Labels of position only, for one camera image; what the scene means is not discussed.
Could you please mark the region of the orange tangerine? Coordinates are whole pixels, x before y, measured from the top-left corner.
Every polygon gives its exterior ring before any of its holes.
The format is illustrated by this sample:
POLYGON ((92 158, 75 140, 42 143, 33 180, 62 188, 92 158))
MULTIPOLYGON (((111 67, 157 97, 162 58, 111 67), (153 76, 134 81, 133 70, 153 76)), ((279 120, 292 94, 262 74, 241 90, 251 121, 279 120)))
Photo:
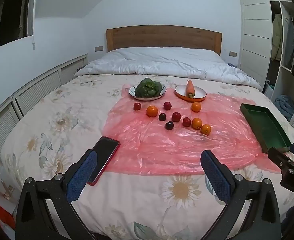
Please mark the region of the orange tangerine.
POLYGON ((146 115, 152 118, 156 117, 158 115, 158 108, 153 105, 147 107, 146 115))
POLYGON ((191 110, 192 110, 193 112, 195 112, 195 113, 200 112, 200 110, 201 110, 201 104, 200 104, 199 102, 193 102, 193 103, 191 104, 191 110))
POLYGON ((194 118, 192 120, 191 126, 195 130, 200 130, 202 127, 202 120, 200 118, 194 118))
POLYGON ((212 128, 209 124, 204 124, 200 129, 200 132, 207 136, 210 135, 211 131, 212 131, 212 128))

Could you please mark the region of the dark plum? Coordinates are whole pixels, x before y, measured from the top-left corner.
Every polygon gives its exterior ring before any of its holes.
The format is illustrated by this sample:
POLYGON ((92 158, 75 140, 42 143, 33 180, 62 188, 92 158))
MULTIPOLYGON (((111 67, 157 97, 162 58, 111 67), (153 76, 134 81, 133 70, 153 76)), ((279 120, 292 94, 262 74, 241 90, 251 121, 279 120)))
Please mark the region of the dark plum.
POLYGON ((174 122, 173 122, 173 121, 168 121, 168 122, 165 124, 165 129, 171 131, 173 128, 174 128, 174 122))
POLYGON ((161 113, 161 114, 158 116, 158 119, 159 119, 160 121, 165 121, 165 120, 167 119, 167 116, 166 116, 165 113, 161 113))

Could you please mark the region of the green tray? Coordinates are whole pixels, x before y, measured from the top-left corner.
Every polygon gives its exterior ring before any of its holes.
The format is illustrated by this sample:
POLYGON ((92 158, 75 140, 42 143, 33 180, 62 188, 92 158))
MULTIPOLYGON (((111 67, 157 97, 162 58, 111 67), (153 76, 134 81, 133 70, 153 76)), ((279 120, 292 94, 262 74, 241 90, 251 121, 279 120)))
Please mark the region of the green tray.
POLYGON ((289 151, 291 142, 268 108, 242 103, 240 111, 252 129, 263 153, 267 153, 272 147, 283 153, 289 151))

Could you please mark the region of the white shopping bag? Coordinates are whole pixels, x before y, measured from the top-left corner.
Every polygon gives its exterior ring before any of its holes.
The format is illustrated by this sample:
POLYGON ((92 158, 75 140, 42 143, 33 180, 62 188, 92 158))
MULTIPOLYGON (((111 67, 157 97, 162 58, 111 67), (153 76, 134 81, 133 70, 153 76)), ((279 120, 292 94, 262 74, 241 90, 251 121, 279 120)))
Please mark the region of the white shopping bag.
POLYGON ((270 80, 267 80, 264 86, 263 94, 268 98, 271 99, 272 94, 274 92, 274 86, 270 83, 270 80))

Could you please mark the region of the floral bed sheet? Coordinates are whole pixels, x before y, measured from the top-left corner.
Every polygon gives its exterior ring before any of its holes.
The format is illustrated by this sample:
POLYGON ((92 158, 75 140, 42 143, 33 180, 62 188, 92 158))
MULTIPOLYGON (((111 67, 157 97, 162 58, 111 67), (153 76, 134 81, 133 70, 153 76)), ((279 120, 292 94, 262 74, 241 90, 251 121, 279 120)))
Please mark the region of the floral bed sheet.
MULTIPOLYGON (((6 180, 5 197, 20 192, 28 177, 51 179, 77 162, 104 136, 109 111, 121 98, 123 86, 140 83, 140 75, 85 75, 48 94, 13 128, 1 148, 6 180)), ((187 80, 155 77, 173 89, 187 80)), ((208 94, 246 99, 270 109, 289 139, 294 129, 273 103, 249 86, 194 80, 208 94)), ((280 214, 294 206, 294 193, 280 185, 281 174, 254 164, 233 170, 244 178, 271 179, 280 214)), ((74 208, 93 232, 112 239, 200 239, 221 212, 208 179, 201 174, 133 175, 106 170, 94 186, 86 186, 74 208)))

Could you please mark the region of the black smartphone red case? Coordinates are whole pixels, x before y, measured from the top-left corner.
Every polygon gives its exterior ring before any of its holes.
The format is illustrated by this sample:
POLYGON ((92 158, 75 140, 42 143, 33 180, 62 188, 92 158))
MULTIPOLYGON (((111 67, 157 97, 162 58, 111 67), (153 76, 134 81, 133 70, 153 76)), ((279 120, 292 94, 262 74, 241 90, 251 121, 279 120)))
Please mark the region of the black smartphone red case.
POLYGON ((97 164, 87 182, 90 186, 97 183, 119 147, 120 142, 109 137, 101 137, 95 144, 93 151, 97 154, 97 164))

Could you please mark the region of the hanging clothes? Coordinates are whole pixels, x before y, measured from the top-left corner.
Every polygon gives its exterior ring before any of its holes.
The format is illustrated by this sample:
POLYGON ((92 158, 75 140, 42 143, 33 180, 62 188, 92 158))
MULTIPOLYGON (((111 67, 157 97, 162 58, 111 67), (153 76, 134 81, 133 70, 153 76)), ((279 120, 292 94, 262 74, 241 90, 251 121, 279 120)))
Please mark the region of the hanging clothes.
POLYGON ((294 17, 287 21, 287 36, 283 42, 282 17, 276 14, 272 22, 272 51, 271 60, 282 61, 294 76, 294 17))

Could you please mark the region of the white radiator cabinet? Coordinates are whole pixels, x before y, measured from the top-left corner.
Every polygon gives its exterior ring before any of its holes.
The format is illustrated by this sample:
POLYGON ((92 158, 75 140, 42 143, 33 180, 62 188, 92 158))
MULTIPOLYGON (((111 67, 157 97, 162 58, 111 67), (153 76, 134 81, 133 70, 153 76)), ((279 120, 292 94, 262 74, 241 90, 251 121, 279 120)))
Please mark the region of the white radiator cabinet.
POLYGON ((1 103, 0 153, 6 137, 16 124, 47 94, 71 81, 75 73, 86 64, 86 54, 62 63, 29 81, 1 103))

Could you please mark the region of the pink plastic sheet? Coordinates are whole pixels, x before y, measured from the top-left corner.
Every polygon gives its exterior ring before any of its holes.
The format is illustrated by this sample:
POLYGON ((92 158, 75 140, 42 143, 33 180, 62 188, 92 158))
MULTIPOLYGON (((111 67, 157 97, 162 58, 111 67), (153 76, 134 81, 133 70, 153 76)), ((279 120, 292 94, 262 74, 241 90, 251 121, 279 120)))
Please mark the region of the pink plastic sheet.
POLYGON ((133 175, 201 174, 200 155, 211 150, 219 161, 231 170, 254 164, 262 170, 278 172, 278 168, 262 152, 252 129, 240 111, 246 99, 220 94, 208 94, 195 113, 189 102, 179 99, 173 89, 165 96, 143 102, 140 110, 133 108, 134 99, 129 87, 123 86, 121 98, 109 111, 102 134, 120 142, 107 170, 133 175), (184 118, 199 118, 211 127, 209 135, 176 122, 173 129, 165 128, 165 122, 149 117, 150 105, 163 113, 163 105, 170 102, 166 111, 170 121, 177 112, 184 118))

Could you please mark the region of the white wardrobe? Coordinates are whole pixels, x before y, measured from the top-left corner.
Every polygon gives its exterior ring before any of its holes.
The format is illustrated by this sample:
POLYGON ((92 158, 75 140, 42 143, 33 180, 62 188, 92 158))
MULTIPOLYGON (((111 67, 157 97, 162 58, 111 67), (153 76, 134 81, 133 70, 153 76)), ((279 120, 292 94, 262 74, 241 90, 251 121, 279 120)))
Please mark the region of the white wardrobe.
POLYGON ((240 0, 240 69, 276 104, 293 102, 284 115, 294 128, 294 1, 240 0))

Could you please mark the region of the white duvet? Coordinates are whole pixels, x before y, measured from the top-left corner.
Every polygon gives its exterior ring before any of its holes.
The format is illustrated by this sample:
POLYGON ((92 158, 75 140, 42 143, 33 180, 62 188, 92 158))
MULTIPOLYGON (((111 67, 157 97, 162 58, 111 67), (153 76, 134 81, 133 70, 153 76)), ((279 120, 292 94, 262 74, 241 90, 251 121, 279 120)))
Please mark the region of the white duvet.
POLYGON ((262 89, 254 78, 241 69, 228 65, 216 52, 206 49, 120 48, 89 62, 75 76, 95 74, 174 76, 262 89))

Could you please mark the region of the orange white plate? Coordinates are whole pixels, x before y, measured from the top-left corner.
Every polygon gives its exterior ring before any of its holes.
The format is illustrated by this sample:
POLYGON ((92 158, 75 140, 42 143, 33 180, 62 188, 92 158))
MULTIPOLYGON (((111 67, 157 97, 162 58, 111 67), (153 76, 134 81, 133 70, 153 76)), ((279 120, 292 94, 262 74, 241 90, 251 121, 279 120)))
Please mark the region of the orange white plate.
POLYGON ((187 102, 201 102, 207 93, 200 87, 194 86, 193 89, 187 88, 187 85, 178 85, 174 89, 174 93, 180 99, 187 102))

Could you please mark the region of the white plate with greens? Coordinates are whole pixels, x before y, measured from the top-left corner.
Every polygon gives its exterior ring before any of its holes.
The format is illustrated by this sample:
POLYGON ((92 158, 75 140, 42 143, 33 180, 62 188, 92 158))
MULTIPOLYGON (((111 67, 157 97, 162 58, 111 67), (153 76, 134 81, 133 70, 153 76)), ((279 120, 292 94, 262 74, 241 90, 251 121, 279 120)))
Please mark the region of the white plate with greens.
POLYGON ((156 87, 147 87, 147 85, 132 86, 128 93, 131 97, 139 101, 153 101, 160 99, 167 89, 165 86, 160 85, 156 87))

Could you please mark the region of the green leafy vegetable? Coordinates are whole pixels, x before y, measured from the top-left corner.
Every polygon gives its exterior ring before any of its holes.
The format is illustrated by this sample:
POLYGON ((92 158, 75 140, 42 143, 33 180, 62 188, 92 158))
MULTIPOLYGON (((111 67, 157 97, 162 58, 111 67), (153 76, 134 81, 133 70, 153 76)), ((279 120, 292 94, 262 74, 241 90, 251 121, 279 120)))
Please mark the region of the green leafy vegetable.
POLYGON ((135 96, 138 98, 153 98, 160 96, 162 85, 158 81, 144 78, 135 88, 135 96))

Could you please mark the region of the wooden headboard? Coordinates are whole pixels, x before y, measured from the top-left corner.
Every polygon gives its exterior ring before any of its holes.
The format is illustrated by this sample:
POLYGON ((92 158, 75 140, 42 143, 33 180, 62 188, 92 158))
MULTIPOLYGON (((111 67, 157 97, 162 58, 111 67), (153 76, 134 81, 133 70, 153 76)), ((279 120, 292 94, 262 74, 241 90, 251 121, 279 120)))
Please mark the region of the wooden headboard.
POLYGON ((221 54, 222 33, 178 25, 134 25, 106 30, 107 51, 129 47, 183 47, 221 54))

